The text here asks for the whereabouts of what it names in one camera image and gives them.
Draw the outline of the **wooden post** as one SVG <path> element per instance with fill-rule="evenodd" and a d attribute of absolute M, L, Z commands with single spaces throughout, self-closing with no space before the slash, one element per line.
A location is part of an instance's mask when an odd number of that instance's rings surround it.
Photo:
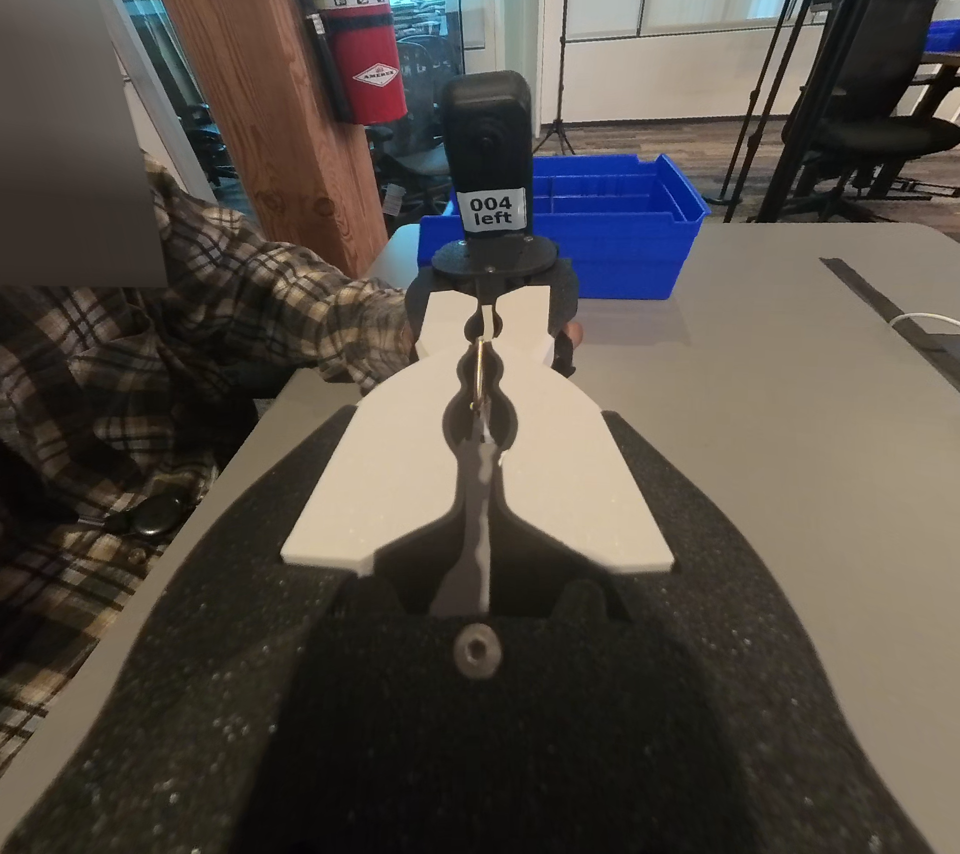
<path fill-rule="evenodd" d="M 388 241 L 363 128 L 335 120 L 298 0 L 162 0 L 269 238 L 347 275 Z"/>

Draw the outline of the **red fire extinguisher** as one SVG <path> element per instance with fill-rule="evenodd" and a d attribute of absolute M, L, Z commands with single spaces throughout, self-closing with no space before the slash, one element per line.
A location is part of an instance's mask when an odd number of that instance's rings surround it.
<path fill-rule="evenodd" d="M 308 0 L 337 112 L 349 124 L 386 125 L 406 114 L 390 0 Z"/>

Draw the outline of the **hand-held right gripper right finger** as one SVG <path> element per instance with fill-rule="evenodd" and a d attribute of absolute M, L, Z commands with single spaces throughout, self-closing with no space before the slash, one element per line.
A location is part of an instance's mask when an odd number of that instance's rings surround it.
<path fill-rule="evenodd" d="M 675 558 L 604 413 L 528 351 L 484 352 L 489 612 L 550 616 L 586 583 L 602 616 L 627 616 L 618 580 L 669 573 Z"/>

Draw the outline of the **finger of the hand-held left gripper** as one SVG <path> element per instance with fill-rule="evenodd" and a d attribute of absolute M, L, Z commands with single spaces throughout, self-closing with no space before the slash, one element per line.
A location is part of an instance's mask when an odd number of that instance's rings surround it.
<path fill-rule="evenodd" d="M 467 327 L 479 308 L 475 296 L 456 290 L 431 292 L 419 334 L 414 343 L 418 362 L 439 357 L 442 361 L 459 363 L 471 345 Z"/>
<path fill-rule="evenodd" d="M 522 286 L 498 297 L 495 315 L 500 329 L 493 338 L 493 350 L 501 361 L 522 357 L 552 367 L 556 337 L 548 330 L 550 298 L 548 286 Z"/>

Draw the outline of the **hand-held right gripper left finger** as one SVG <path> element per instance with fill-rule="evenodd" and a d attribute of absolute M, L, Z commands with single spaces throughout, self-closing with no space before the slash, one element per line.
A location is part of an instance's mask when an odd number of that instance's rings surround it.
<path fill-rule="evenodd" d="M 358 403 L 285 563 L 377 576 L 410 613 L 472 614 L 471 352 L 444 348 Z"/>

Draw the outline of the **black tripod stand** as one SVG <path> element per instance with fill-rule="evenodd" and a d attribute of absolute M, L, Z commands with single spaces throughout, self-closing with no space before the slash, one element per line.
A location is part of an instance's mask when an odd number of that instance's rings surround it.
<path fill-rule="evenodd" d="M 534 155 L 542 152 L 560 155 L 575 153 L 564 122 L 569 7 L 570 0 L 540 0 L 541 24 L 537 35 L 540 56 L 537 71 L 537 104 L 539 108 L 544 107 L 547 82 L 551 81 L 554 111 L 546 126 L 542 124 L 542 118 L 535 118 L 537 126 L 534 133 Z"/>

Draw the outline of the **person's left forearm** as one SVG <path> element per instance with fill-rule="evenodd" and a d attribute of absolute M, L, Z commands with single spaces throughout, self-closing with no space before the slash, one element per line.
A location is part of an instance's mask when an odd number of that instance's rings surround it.
<path fill-rule="evenodd" d="M 367 393 L 412 360 L 402 291 L 352 279 L 313 251 L 266 239 L 195 198 L 144 154 L 169 287 L 171 331 L 224 362 L 317 368 Z"/>

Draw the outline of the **black badge reel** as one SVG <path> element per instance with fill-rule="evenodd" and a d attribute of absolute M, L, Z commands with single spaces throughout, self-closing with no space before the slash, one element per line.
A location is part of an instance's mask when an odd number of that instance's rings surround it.
<path fill-rule="evenodd" d="M 124 511 L 114 512 L 105 519 L 102 530 L 114 536 L 158 542 L 179 529 L 185 514 L 186 504 L 180 497 L 162 493 Z"/>

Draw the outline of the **black office chair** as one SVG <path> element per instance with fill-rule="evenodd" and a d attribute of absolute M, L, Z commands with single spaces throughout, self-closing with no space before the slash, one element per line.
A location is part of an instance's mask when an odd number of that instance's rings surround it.
<path fill-rule="evenodd" d="M 814 212 L 820 223 L 880 221 L 845 197 L 848 184 L 861 190 L 885 163 L 958 145 L 958 127 L 949 121 L 894 116 L 926 50 L 935 5 L 935 0 L 870 0 L 781 218 Z"/>

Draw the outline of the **blue plastic bin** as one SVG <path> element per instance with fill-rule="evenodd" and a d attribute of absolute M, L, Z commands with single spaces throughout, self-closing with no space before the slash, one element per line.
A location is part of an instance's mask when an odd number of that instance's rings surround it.
<path fill-rule="evenodd" d="M 670 296 L 709 211 L 666 155 L 494 149 L 450 161 L 450 212 L 421 221 L 417 266 L 507 287 L 566 265 L 594 299 Z"/>

